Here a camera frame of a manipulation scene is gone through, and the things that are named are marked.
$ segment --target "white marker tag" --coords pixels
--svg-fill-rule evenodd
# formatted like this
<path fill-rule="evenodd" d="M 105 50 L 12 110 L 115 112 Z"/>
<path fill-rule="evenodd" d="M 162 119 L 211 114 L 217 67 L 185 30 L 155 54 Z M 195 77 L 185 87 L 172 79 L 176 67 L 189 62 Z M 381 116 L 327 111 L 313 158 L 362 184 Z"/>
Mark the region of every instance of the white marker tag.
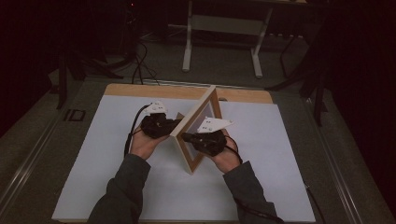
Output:
<path fill-rule="evenodd" d="M 213 119 L 206 117 L 198 128 L 198 133 L 213 133 L 221 130 L 229 125 L 232 125 L 233 121 L 228 119 Z"/>
<path fill-rule="evenodd" d="M 145 113 L 148 114 L 159 114 L 159 113 L 166 113 L 168 110 L 166 109 L 165 105 L 161 101 L 156 101 L 153 104 L 149 105 L 145 110 Z"/>

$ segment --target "gray sleeve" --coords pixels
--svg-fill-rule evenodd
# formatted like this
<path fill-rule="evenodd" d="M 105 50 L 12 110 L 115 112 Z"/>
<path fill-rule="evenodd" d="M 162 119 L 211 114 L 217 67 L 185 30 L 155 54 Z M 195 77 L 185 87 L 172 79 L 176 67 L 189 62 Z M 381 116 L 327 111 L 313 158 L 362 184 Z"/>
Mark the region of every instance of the gray sleeve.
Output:
<path fill-rule="evenodd" d="M 265 200 L 262 185 L 254 175 L 249 161 L 234 168 L 223 177 L 236 201 L 250 209 L 276 216 L 274 204 Z M 237 205 L 237 211 L 242 224 L 275 223 L 273 220 L 253 215 L 239 205 Z"/>
<path fill-rule="evenodd" d="M 93 208 L 88 223 L 138 223 L 149 169 L 142 158 L 126 155 L 116 176 L 108 181 L 106 194 Z"/>

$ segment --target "table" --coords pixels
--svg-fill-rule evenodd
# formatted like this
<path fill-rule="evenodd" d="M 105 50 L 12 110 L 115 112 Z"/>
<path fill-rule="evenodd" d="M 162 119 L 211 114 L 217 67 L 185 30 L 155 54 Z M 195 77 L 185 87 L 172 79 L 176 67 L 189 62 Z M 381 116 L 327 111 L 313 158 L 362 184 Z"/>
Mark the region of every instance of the table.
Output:
<path fill-rule="evenodd" d="M 120 165 L 121 153 L 118 153 L 117 148 L 123 149 L 123 147 L 115 147 L 115 145 L 123 145 L 125 140 L 123 137 L 127 130 L 130 129 L 129 122 L 124 122 L 125 114 L 127 115 L 126 118 L 131 117 L 131 113 L 134 114 L 134 111 L 131 112 L 130 108 L 137 110 L 137 107 L 139 107 L 137 105 L 142 104 L 142 98 L 144 98 L 143 101 L 147 101 L 151 100 L 150 97 L 161 97 L 165 102 L 166 98 L 177 97 L 177 100 L 169 99 L 166 102 L 166 105 L 169 104 L 170 108 L 175 110 L 175 107 L 178 107 L 177 104 L 182 104 L 182 106 L 184 106 L 186 102 L 190 105 L 194 104 L 191 99 L 198 99 L 203 92 L 205 92 L 205 88 L 150 87 L 120 84 L 109 85 L 105 91 L 105 96 L 102 98 L 101 104 L 96 111 L 95 118 L 92 121 L 91 128 L 87 133 L 75 165 L 66 181 L 53 218 L 63 222 L 86 220 L 94 203 L 96 203 L 103 195 L 107 180 L 115 174 Z M 277 106 L 271 104 L 271 96 L 266 91 L 219 89 L 218 96 L 220 98 L 225 98 L 228 101 L 233 101 L 233 103 L 224 102 L 222 104 L 222 106 L 224 106 L 223 108 L 225 108 L 223 111 L 225 116 L 230 115 L 230 113 L 242 114 L 240 112 L 246 112 L 247 108 L 249 111 L 257 111 L 257 108 L 255 109 L 255 105 L 258 105 L 259 109 L 264 106 L 272 111 L 277 111 Z M 267 200 L 275 202 L 276 211 L 279 211 L 280 215 L 287 217 L 287 220 L 294 220 L 293 217 L 296 217 L 297 220 L 302 218 L 301 220 L 304 221 L 315 221 L 289 141 L 280 141 L 277 143 L 276 141 L 274 142 L 274 140 L 271 140 L 276 139 L 278 136 L 281 136 L 282 139 L 288 139 L 283 123 L 281 122 L 280 114 L 278 114 L 278 111 L 275 114 L 272 113 L 272 115 L 265 113 L 265 110 L 260 110 L 260 113 L 261 112 L 268 115 L 262 116 L 265 117 L 263 120 L 266 125 L 261 125 L 260 123 L 258 125 L 257 120 L 252 119 L 252 116 L 243 116 L 241 119 L 238 119 L 240 129 L 229 129 L 230 134 L 235 136 L 235 140 L 238 141 L 238 136 L 242 136 L 245 133 L 244 139 L 247 140 L 245 142 L 241 141 L 240 147 L 250 148 L 250 150 L 241 151 L 241 156 L 250 160 L 253 167 L 256 165 L 256 168 L 260 168 L 256 169 L 256 176 L 259 180 L 262 180 L 262 171 L 271 171 L 272 175 L 269 177 L 275 178 L 275 180 L 268 181 L 267 179 L 264 179 L 262 183 L 265 183 L 266 186 L 263 185 L 263 187 L 267 189 L 266 192 L 269 194 L 266 195 L 266 197 L 268 196 Z M 279 126 L 278 123 L 274 129 L 270 128 L 273 127 L 271 122 L 276 122 L 274 120 L 280 120 L 281 126 Z M 256 138 L 255 134 L 249 134 L 246 132 L 247 128 L 250 129 L 250 127 L 255 125 L 257 125 L 259 129 L 265 129 L 268 134 L 265 134 L 264 137 Z M 262 150 L 260 147 L 256 149 L 249 147 L 249 145 L 262 146 L 262 141 L 268 143 L 268 148 L 270 149 Z M 153 166 L 151 169 L 144 189 L 145 205 L 148 206 L 149 209 L 145 209 L 145 207 L 143 208 L 141 218 L 143 220 L 192 220 L 202 222 L 202 214 L 205 214 L 205 218 L 207 218 L 205 220 L 235 220 L 236 217 L 229 217 L 229 215 L 236 216 L 232 197 L 227 194 L 229 192 L 226 190 L 223 180 L 219 179 L 221 175 L 216 172 L 218 170 L 213 162 L 210 160 L 204 160 L 197 171 L 195 171 L 194 175 L 188 175 L 180 169 L 181 167 L 179 165 L 182 162 L 179 162 L 180 160 L 178 157 L 181 155 L 177 155 L 177 151 L 172 149 L 174 147 L 168 145 L 169 144 L 164 142 L 161 145 L 162 148 L 156 150 L 156 153 L 154 153 L 148 160 L 151 164 L 161 164 L 161 166 Z M 259 153 L 258 155 L 260 155 L 260 157 L 252 156 L 252 153 L 256 155 Z M 278 166 L 276 168 L 278 172 L 273 172 L 274 169 L 271 169 L 271 167 L 262 167 L 263 165 L 270 165 L 270 163 Z M 161 194 L 160 191 L 165 191 L 166 195 Z M 188 197 L 186 197 L 186 194 L 183 194 L 184 192 L 181 191 L 186 191 L 189 194 L 187 195 Z M 283 193 L 285 193 L 285 191 L 286 194 L 288 194 L 289 191 L 292 191 L 290 193 L 291 197 L 289 195 L 283 197 Z M 210 205 L 205 205 L 207 200 L 204 200 L 204 203 L 202 202 L 202 199 L 195 203 L 188 203 L 191 202 L 191 200 L 196 199 L 197 195 L 195 192 L 199 192 L 199 195 L 217 195 L 218 197 L 215 197 L 217 198 L 216 202 L 210 205 L 216 206 L 217 208 L 225 205 L 225 207 L 228 207 L 225 209 L 226 212 L 220 213 L 213 209 L 207 212 L 207 208 L 210 208 Z M 226 199 L 228 201 L 227 203 L 224 203 L 223 200 L 219 199 Z M 292 206 L 295 203 L 300 204 L 299 208 Z M 180 204 L 185 205 L 181 207 L 177 206 L 177 212 L 175 213 L 175 208 L 173 208 L 173 206 Z M 168 207 L 171 207 L 171 210 L 174 210 L 174 212 L 166 212 Z M 179 209 L 186 211 L 196 211 L 198 209 L 202 211 L 199 214 L 194 213 L 192 216 L 191 214 L 182 216 L 180 214 L 186 213 L 180 212 Z"/>
<path fill-rule="evenodd" d="M 188 19 L 187 19 L 187 42 L 184 51 L 183 67 L 184 72 L 190 71 L 191 63 L 191 32 L 192 30 L 204 30 L 213 32 L 232 33 L 240 35 L 256 35 L 257 42 L 254 48 L 250 50 L 251 59 L 253 61 L 254 73 L 257 78 L 262 77 L 262 68 L 260 66 L 259 51 L 262 46 L 262 41 L 268 27 L 269 20 L 275 5 L 278 4 L 293 4 L 293 5 L 307 5 L 305 0 L 263 0 L 250 1 L 248 3 L 265 4 L 269 8 L 266 12 L 264 21 L 256 20 L 241 20 L 224 17 L 213 17 L 206 15 L 196 15 L 192 13 L 192 1 L 189 1 Z"/>

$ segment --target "dark background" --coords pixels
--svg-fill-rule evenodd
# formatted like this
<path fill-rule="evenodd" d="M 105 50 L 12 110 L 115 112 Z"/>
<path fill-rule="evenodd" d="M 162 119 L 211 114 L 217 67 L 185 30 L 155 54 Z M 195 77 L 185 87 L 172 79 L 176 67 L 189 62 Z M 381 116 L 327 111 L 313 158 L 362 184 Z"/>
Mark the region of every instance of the dark background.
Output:
<path fill-rule="evenodd" d="M 115 5 L 87 1 L 8 1 L 0 6 L 0 136 L 44 94 L 51 85 L 48 73 L 58 67 L 58 56 L 69 41 L 91 57 L 103 57 L 106 49 L 117 49 L 122 36 L 124 2 Z M 315 57 L 330 66 L 326 87 L 352 132 L 363 158 L 390 210 L 395 216 L 396 131 L 395 52 L 396 16 L 394 1 L 338 1 L 312 49 Z M 185 24 L 187 1 L 145 1 L 141 20 L 166 36 L 166 23 Z M 210 8 L 203 5 L 202 11 Z M 295 18 L 278 18 L 269 31 L 288 36 Z M 246 16 L 249 8 L 241 8 Z M 95 13 L 108 18 L 99 27 Z M 230 9 L 224 8 L 224 14 Z M 260 12 L 251 13 L 252 17 Z M 116 31 L 111 33 L 108 27 Z"/>

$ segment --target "black device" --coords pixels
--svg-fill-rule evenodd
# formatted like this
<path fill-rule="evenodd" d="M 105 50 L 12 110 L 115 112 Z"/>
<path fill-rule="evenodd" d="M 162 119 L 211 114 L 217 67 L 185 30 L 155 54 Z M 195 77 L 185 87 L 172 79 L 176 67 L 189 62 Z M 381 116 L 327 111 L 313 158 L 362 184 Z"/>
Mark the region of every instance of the black device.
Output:
<path fill-rule="evenodd" d="M 143 118 L 140 128 L 145 135 L 159 138 L 171 133 L 180 121 L 181 119 L 167 119 L 164 113 L 150 114 Z"/>
<path fill-rule="evenodd" d="M 227 145 L 227 140 L 222 131 L 215 131 L 213 133 L 183 133 L 181 138 L 185 142 L 192 143 L 196 150 L 212 157 L 217 156 Z"/>

